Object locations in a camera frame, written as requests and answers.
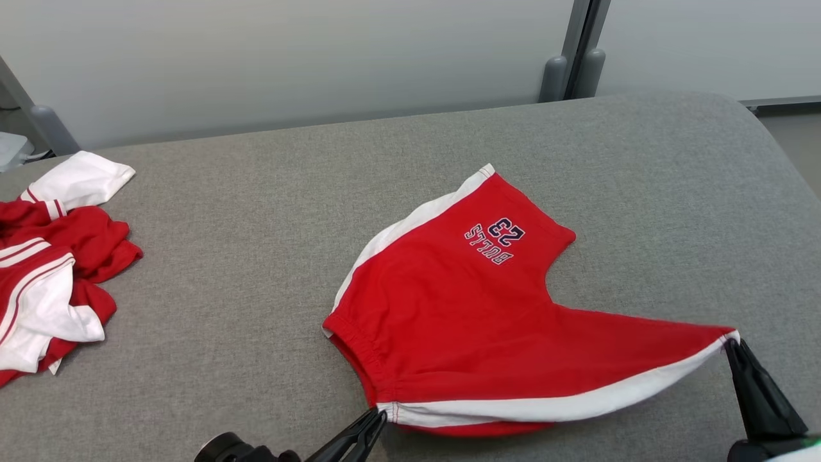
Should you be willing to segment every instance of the gray fabric surface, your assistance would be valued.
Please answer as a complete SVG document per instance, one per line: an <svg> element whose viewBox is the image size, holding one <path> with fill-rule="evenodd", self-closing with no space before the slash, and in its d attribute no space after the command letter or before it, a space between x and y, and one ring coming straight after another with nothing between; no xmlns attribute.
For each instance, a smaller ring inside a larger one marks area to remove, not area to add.
<svg viewBox="0 0 821 462"><path fill-rule="evenodd" d="M558 303L735 326L821 430L821 202L715 95L647 94L100 152L145 258L104 288L102 344L0 389L3 460L192 460L225 431L308 455L365 409L319 326L379 230L487 162L578 239ZM11 200L57 161L0 176ZM725 460L724 357L641 404L496 440L389 428L372 460Z"/></svg>

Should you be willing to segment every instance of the white electronic device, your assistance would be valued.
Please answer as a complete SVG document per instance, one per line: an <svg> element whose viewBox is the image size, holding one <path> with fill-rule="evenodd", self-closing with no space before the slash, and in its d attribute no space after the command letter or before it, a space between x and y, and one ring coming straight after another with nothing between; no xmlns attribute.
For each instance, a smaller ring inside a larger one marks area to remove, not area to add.
<svg viewBox="0 0 821 462"><path fill-rule="evenodd" d="M25 136L0 132L0 172L23 165L33 152L34 145Z"/></svg>

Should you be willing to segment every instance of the red and white clothing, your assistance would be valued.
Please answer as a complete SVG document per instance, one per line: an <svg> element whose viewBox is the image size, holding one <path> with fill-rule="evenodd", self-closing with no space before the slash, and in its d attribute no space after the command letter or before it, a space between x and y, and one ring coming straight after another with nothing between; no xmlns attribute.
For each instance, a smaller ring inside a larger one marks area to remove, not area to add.
<svg viewBox="0 0 821 462"><path fill-rule="evenodd" d="M575 238L486 165L374 237L323 328L370 405L454 436L610 413L738 338L554 303L545 277Z"/></svg>
<svg viewBox="0 0 821 462"><path fill-rule="evenodd" d="M82 205L107 201L131 175L131 167L79 153L32 183L26 200L0 202L0 386L56 370L77 343L105 338L117 305L94 283L142 251L126 240L128 224Z"/></svg>

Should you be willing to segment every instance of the shorts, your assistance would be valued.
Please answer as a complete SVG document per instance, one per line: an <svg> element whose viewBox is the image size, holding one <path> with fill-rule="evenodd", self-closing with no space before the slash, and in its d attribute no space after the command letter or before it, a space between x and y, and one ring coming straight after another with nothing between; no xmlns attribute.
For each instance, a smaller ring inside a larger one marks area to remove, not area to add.
<svg viewBox="0 0 821 462"><path fill-rule="evenodd" d="M622 409L738 338L554 303L575 238L486 165L374 237L323 328L390 422L477 437Z"/></svg>

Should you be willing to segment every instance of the gray plastic bracket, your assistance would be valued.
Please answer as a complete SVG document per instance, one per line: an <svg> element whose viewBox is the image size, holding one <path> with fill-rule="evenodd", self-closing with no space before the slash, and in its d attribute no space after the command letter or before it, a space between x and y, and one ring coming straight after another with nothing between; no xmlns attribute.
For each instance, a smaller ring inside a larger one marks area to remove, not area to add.
<svg viewBox="0 0 821 462"><path fill-rule="evenodd" d="M599 87L599 78L602 76L606 57L602 49L591 49L585 53L576 80L574 98L592 98L596 96L596 89Z"/></svg>
<svg viewBox="0 0 821 462"><path fill-rule="evenodd" d="M54 154L69 155L80 150L77 141L74 141L74 137L62 124L54 109L36 104L29 109L29 117Z"/></svg>
<svg viewBox="0 0 821 462"><path fill-rule="evenodd" d="M539 102L549 103L558 101L564 95L565 71L567 70L567 58L556 56L550 58L544 65L544 77L542 77L542 90L539 92Z"/></svg>

